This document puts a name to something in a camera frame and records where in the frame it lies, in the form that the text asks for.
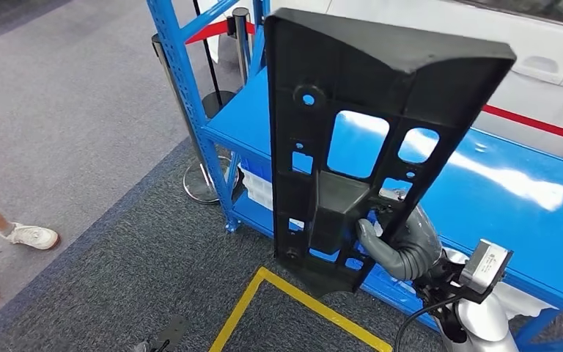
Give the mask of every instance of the red stripe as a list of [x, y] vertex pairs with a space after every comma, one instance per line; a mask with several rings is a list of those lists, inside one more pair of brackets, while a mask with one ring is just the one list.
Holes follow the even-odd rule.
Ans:
[[531, 119], [529, 117], [525, 117], [523, 115], [519, 115], [519, 114], [516, 114], [516, 113], [511, 112], [511, 111], [496, 108], [495, 106], [485, 105], [485, 107], [482, 110], [484, 112], [489, 113], [489, 114], [493, 114], [493, 115], [496, 115], [496, 116], [499, 116], [499, 117], [503, 117], [504, 119], [511, 120], [511, 121], [514, 121], [514, 122], [519, 122], [522, 125], [530, 126], [530, 127], [533, 127], [533, 128], [538, 128], [539, 130], [549, 132], [549, 133], [553, 133], [553, 134], [556, 134], [558, 136], [563, 137], [563, 128], [562, 127], [559, 127], [559, 126], [556, 126], [556, 125], [551, 125], [549, 123], [542, 122], [542, 121], [539, 121], [539, 120], [534, 120], [534, 119]]
[[[247, 22], [247, 33], [255, 34], [256, 29], [253, 23]], [[188, 38], [185, 44], [195, 43], [206, 38], [213, 37], [215, 35], [226, 34], [227, 33], [227, 21], [216, 22], [207, 25], [202, 28], [201, 31], [197, 32], [193, 37]]]

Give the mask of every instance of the gray carpet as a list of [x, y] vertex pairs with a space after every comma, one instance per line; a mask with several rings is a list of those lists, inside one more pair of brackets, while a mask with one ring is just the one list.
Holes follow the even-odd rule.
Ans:
[[[62, 236], [47, 252], [0, 239], [0, 308], [187, 136], [154, 33], [144, 0], [0, 0], [0, 211]], [[236, 90], [225, 44], [218, 77]], [[202, 44], [188, 50], [211, 92]]]
[[[3, 308], [0, 351], [128, 351], [174, 315], [189, 323], [178, 350], [206, 351], [260, 266], [297, 284], [273, 261], [270, 239], [245, 228], [227, 234], [217, 206], [187, 198], [180, 179], [192, 156], [183, 153], [187, 143], [133, 189], [140, 196], [129, 192]], [[324, 302], [390, 343], [404, 318], [363, 292], [335, 293]], [[286, 328], [292, 336], [282, 333]], [[413, 324], [408, 333], [408, 351], [441, 351], [428, 328]], [[352, 337], [332, 345], [339, 335], [263, 285], [226, 351], [367, 351]], [[247, 348], [249, 341], [259, 345]]]

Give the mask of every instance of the car door handle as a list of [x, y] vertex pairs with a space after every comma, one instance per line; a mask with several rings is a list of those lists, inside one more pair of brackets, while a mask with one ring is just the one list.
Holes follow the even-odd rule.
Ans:
[[511, 69], [512, 72], [539, 81], [563, 87], [563, 73], [559, 72], [557, 62], [542, 56], [530, 56]]

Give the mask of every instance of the shelf upright post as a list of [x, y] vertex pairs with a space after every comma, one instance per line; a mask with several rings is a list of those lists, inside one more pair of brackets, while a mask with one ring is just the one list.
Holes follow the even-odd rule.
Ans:
[[232, 215], [232, 184], [228, 185], [218, 160], [215, 145], [202, 132], [207, 123], [185, 41], [204, 26], [228, 10], [237, 0], [223, 0], [208, 11], [197, 16], [192, 22], [180, 28], [171, 0], [147, 0], [150, 14], [156, 25], [158, 37], [167, 58], [167, 64], [184, 103], [188, 123], [191, 124], [196, 146], [206, 163], [210, 178], [217, 190], [221, 209], [226, 217], [226, 229], [236, 230], [237, 219]]

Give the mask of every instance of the shelf rack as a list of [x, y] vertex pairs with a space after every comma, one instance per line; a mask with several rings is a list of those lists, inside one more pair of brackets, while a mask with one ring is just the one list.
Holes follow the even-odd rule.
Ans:
[[[247, 85], [209, 122], [185, 47], [188, 38], [236, 2], [220, 0], [180, 28], [171, 0], [147, 0], [195, 142], [217, 185], [226, 229], [234, 232], [243, 223], [272, 237], [268, 209], [246, 193], [232, 201], [232, 185], [221, 173], [215, 150], [216, 143], [234, 151], [233, 166], [239, 155], [270, 165], [268, 85], [262, 62], [262, 16], [270, 11], [269, 1], [253, 1], [256, 34]], [[340, 158], [357, 162], [356, 155]], [[470, 130], [422, 205], [446, 246], [469, 254], [479, 238], [487, 238], [513, 249], [515, 256], [504, 281], [563, 311], [563, 160]], [[421, 307], [408, 283], [392, 279], [378, 266], [362, 289], [406, 314]], [[519, 330], [515, 338], [522, 351], [563, 351], [563, 341], [529, 342], [558, 312], [545, 309]], [[419, 320], [435, 329], [429, 316]]]

